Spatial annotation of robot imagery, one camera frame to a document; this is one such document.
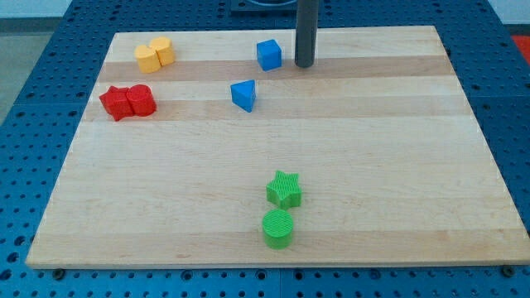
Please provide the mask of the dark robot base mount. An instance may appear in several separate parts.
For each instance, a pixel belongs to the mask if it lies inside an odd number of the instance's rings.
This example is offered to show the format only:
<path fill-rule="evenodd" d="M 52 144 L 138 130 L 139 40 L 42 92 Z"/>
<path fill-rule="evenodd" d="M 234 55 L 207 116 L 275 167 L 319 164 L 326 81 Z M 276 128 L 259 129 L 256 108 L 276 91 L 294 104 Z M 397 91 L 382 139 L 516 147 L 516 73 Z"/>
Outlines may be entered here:
<path fill-rule="evenodd" d="M 293 13 L 297 8 L 297 0 L 230 0 L 231 15 L 247 13 Z"/>

